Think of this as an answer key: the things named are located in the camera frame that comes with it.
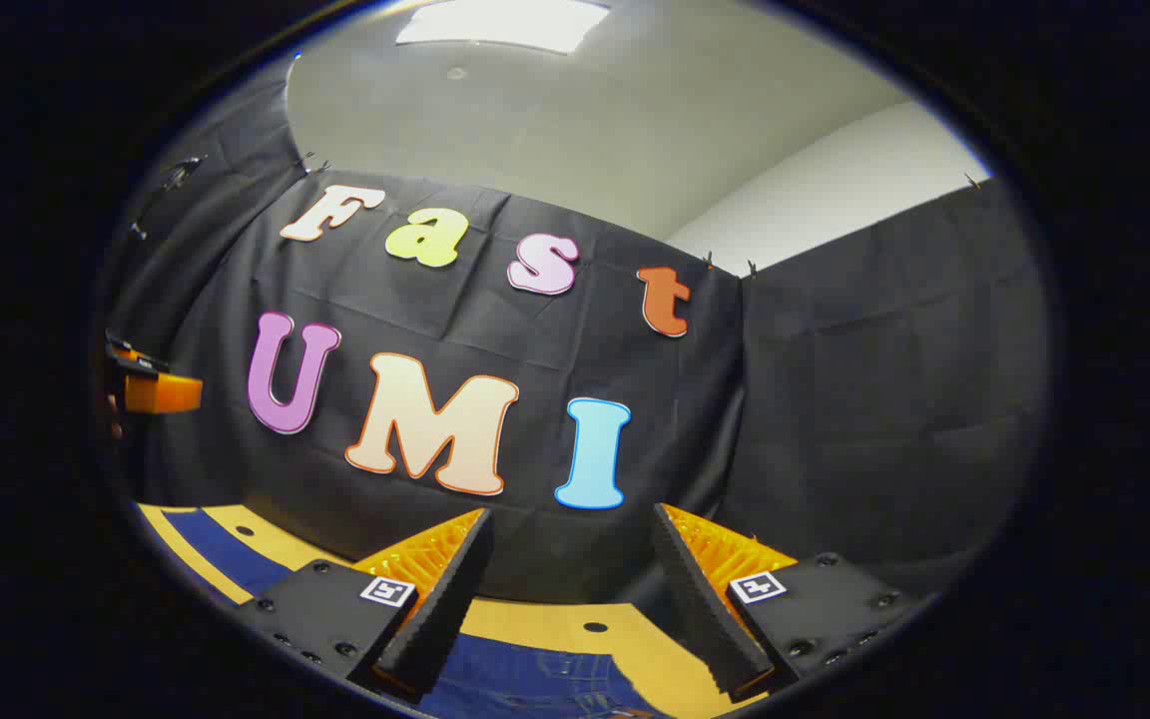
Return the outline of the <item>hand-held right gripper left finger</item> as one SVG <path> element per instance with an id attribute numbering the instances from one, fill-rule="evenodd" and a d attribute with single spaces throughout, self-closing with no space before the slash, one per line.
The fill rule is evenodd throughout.
<path id="1" fill-rule="evenodd" d="M 416 702 L 459 637 L 493 540 L 492 510 L 467 511 L 365 561 L 316 558 L 233 617 L 307 670 Z"/>

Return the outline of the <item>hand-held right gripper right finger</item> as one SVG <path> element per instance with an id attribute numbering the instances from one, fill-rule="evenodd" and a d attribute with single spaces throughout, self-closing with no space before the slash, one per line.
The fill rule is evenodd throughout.
<path id="1" fill-rule="evenodd" d="M 656 554 L 687 645 L 734 702 L 854 658 L 925 602 L 835 552 L 791 558 L 666 502 L 653 517 Z"/>

